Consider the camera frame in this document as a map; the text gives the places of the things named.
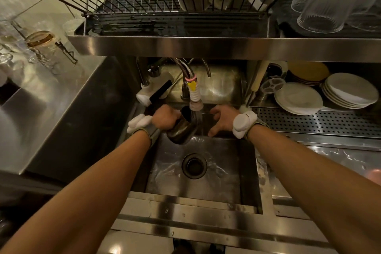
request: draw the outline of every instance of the stack of plates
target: stack of plates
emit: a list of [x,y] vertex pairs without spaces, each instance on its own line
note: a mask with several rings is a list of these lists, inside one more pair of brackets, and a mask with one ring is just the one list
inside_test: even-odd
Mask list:
[[351,109],[367,107],[379,98],[378,90],[373,84],[350,73],[332,74],[321,85],[321,90],[333,103]]
[[330,75],[328,68],[322,62],[289,61],[288,70],[294,81],[308,86],[316,86]]
[[315,114],[323,107],[320,94],[305,84],[286,83],[274,97],[284,110],[299,116]]

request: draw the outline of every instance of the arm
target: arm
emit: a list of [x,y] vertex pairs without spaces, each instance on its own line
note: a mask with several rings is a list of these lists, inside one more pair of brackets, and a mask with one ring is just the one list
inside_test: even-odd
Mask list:
[[[240,112],[211,113],[219,119],[214,136],[231,131]],[[339,253],[381,253],[381,186],[266,127],[253,126],[248,138]]]
[[[170,129],[179,117],[164,105],[152,123]],[[1,254],[96,253],[126,202],[150,143],[145,131],[135,132],[36,212]]]

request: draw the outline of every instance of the drain hole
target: drain hole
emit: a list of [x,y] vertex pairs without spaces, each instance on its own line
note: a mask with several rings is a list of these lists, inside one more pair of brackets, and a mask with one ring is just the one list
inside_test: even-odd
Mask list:
[[199,179],[207,171],[207,161],[198,154],[187,155],[182,164],[184,174],[190,179]]

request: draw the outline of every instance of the hand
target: hand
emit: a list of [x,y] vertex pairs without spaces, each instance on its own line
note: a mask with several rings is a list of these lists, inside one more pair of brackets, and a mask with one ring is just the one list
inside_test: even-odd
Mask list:
[[162,105],[152,116],[152,124],[160,130],[170,130],[180,118],[181,112],[169,105]]
[[208,132],[208,136],[212,137],[219,131],[232,131],[233,121],[240,114],[240,111],[230,105],[217,105],[210,110],[210,113],[214,114],[213,119],[218,121]]

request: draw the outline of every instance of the pink ring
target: pink ring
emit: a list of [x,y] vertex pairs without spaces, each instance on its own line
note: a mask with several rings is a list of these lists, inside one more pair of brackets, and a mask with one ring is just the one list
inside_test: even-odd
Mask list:
[[192,81],[195,81],[196,80],[196,78],[197,78],[197,76],[196,75],[194,75],[194,77],[193,78],[185,78],[185,80],[187,81],[187,82],[192,82]]

